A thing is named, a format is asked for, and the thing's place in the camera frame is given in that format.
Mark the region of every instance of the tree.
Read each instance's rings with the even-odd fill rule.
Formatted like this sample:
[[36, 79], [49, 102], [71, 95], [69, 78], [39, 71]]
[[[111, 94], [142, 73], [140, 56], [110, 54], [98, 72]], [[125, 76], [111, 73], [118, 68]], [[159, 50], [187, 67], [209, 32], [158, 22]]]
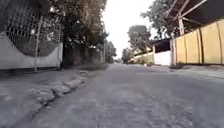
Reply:
[[172, 19], [166, 18], [174, 0], [155, 0], [149, 10], [142, 13], [143, 18], [149, 18], [152, 27], [157, 30], [157, 38], [171, 37], [171, 33], [178, 28], [178, 24]]
[[111, 41], [106, 42], [105, 44], [105, 59], [108, 63], [113, 63], [114, 59], [113, 57], [116, 55], [116, 48], [114, 47], [113, 43]]
[[60, 19], [63, 27], [65, 65], [73, 64], [76, 51], [80, 51], [84, 62], [91, 61], [90, 47], [101, 49], [108, 36], [102, 22], [102, 12], [107, 0], [40, 0], [48, 3], [45, 14]]
[[129, 48], [123, 49], [121, 58], [123, 63], [128, 64], [128, 60], [130, 60], [133, 55], [134, 53], [132, 49]]
[[144, 25], [134, 25], [129, 28], [129, 43], [134, 50], [146, 51], [147, 47], [151, 47], [149, 38], [150, 32]]

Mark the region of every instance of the road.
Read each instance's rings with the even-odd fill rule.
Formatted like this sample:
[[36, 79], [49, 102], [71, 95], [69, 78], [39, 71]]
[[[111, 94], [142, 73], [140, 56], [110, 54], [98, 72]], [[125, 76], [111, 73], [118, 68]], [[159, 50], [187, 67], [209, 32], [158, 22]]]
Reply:
[[224, 128], [224, 81], [111, 65], [17, 128]]

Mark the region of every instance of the asphalt road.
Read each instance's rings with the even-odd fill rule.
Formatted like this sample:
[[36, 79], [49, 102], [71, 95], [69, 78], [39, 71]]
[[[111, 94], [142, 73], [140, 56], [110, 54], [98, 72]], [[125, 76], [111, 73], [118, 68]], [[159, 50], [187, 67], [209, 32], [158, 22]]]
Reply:
[[18, 128], [224, 128], [224, 81], [111, 65]]

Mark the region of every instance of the green foliage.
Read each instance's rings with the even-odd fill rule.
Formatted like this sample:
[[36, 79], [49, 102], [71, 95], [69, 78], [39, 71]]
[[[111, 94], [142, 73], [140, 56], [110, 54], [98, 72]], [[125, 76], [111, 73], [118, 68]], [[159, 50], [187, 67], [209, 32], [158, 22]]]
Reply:
[[39, 1], [45, 15], [57, 17], [64, 25], [63, 42], [66, 47], [74, 48], [76, 44], [88, 47], [104, 43], [108, 33], [101, 18], [107, 0]]
[[116, 48], [114, 47], [113, 43], [111, 41], [106, 42], [105, 44], [105, 58], [106, 62], [113, 63], [114, 59], [113, 57], [116, 55]]
[[148, 54], [148, 55], [142, 56], [142, 57], [140, 57], [140, 59], [144, 62], [141, 64], [152, 65], [154, 63], [154, 55], [153, 54]]
[[123, 49], [122, 51], [122, 61], [123, 63], [128, 63], [128, 60], [131, 59], [131, 57], [134, 55], [134, 52], [132, 49], [129, 49], [129, 48], [126, 48], [126, 49]]
[[149, 38], [150, 32], [144, 25], [134, 25], [129, 28], [129, 42], [134, 50], [146, 51], [147, 47], [151, 47]]
[[142, 13], [143, 18], [148, 18], [152, 22], [152, 27], [157, 30], [157, 39], [171, 37], [171, 33], [178, 28], [177, 22], [166, 18], [166, 15], [174, 0], [155, 0], [149, 10]]

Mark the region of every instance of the concrete wall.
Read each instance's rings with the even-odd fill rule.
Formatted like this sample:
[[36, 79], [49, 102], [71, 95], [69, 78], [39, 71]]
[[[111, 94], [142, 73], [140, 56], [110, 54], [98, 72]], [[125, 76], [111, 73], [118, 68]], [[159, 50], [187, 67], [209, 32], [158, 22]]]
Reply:
[[154, 54], [151, 52], [151, 53], [146, 53], [146, 54], [143, 54], [143, 55], [138, 55], [138, 56], [135, 56], [133, 58], [134, 62], [135, 63], [146, 63], [146, 64], [153, 64], [154, 63]]
[[[46, 57], [37, 58], [38, 67], [60, 66], [62, 61], [63, 45], [60, 44], [55, 50]], [[0, 70], [33, 68], [35, 67], [35, 58], [22, 54], [15, 48], [5, 32], [0, 33]]]
[[224, 64], [224, 19], [174, 39], [174, 63]]
[[171, 65], [171, 51], [154, 54], [154, 64], [162, 66]]

